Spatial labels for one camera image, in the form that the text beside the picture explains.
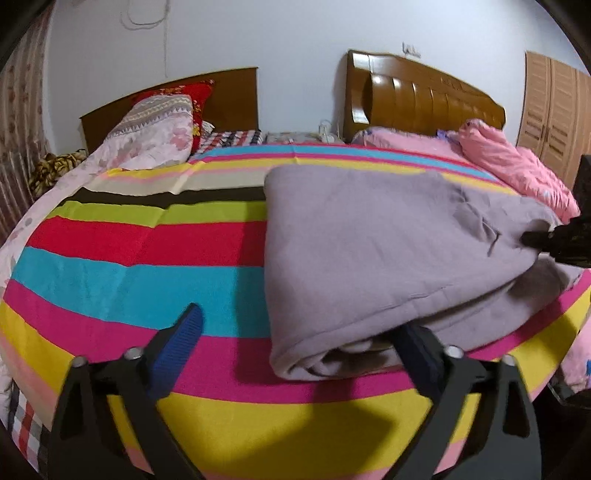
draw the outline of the red pillow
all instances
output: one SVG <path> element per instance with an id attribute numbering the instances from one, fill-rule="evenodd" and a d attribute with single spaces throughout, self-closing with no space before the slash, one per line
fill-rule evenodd
<path id="1" fill-rule="evenodd" d="M 133 102 L 135 105 L 153 95 L 189 95 L 193 102 L 193 146 L 191 147 L 191 153 L 195 153 L 199 148 L 199 142 L 201 139 L 203 107 L 205 106 L 205 101 L 213 92 L 213 84 L 213 80 L 204 80 L 190 85 L 178 85 L 176 87 L 149 90 L 147 92 L 138 93 Z"/>

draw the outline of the screw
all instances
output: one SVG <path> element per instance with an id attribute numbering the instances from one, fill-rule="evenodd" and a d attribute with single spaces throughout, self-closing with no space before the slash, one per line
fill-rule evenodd
<path id="1" fill-rule="evenodd" d="M 126 360 L 137 360 L 138 358 L 140 358 L 142 355 L 144 354 L 144 350 L 139 347 L 139 346 L 133 346 L 132 348 L 130 348 L 129 350 L 127 350 L 124 354 L 123 357 Z"/>
<path id="2" fill-rule="evenodd" d="M 503 355 L 503 357 L 501 358 L 501 361 L 504 364 L 510 365 L 511 367 L 514 367 L 517 365 L 517 362 L 515 361 L 515 357 L 513 355 Z"/>
<path id="3" fill-rule="evenodd" d="M 71 365 L 74 368 L 80 368 L 80 367 L 85 366 L 87 363 L 88 363 L 88 360 L 86 359 L 86 357 L 84 357 L 84 356 L 75 356 L 72 359 Z"/>
<path id="4" fill-rule="evenodd" d="M 462 358 L 464 356 L 464 350 L 455 345 L 445 347 L 445 353 L 452 358 Z"/>

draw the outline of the wardrobe door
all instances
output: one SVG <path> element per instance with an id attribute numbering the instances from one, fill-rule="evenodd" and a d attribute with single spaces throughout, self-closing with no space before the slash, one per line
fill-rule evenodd
<path id="1" fill-rule="evenodd" d="M 557 60 L 551 60 L 550 113 L 540 160 L 565 181 L 571 162 L 577 130 L 577 72 Z"/>
<path id="2" fill-rule="evenodd" d="M 542 153 L 550 111 L 550 59 L 532 51 L 525 54 L 525 101 L 517 145 Z"/>
<path id="3" fill-rule="evenodd" d="M 582 155 L 591 154 L 591 77 L 577 71 L 577 115 L 573 149 L 564 174 L 564 184 L 574 185 Z"/>

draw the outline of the folded gray blanket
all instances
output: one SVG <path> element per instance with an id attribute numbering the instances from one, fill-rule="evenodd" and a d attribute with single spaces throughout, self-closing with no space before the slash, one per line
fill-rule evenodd
<path id="1" fill-rule="evenodd" d="M 265 181 L 271 366 L 289 380 L 400 361 L 381 336 L 418 320 L 470 350 L 519 328 L 581 270 L 523 247 L 554 213 L 437 173 L 282 166 Z"/>

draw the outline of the striped bedspread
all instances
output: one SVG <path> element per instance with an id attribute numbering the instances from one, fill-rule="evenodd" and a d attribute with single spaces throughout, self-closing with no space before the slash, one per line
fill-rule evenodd
<path id="1" fill-rule="evenodd" d="M 465 163 L 344 146 L 215 149 L 188 164 L 111 170 L 63 201 L 38 227 L 0 303 L 0 351 L 36 413 L 51 423 L 72 357 L 119 357 L 170 326 L 190 302 L 204 336 L 160 412 L 188 456 L 225 479 L 378 479 L 429 408 L 402 371 L 354 380 L 287 382 L 269 366 L 265 307 L 266 172 L 286 163 L 450 181 L 515 194 Z M 591 275 L 513 334 L 473 352 L 511 352 L 535 395 L 579 330 Z M 149 469 L 114 398 L 130 457 Z M 442 466 L 457 458 L 467 403 Z"/>

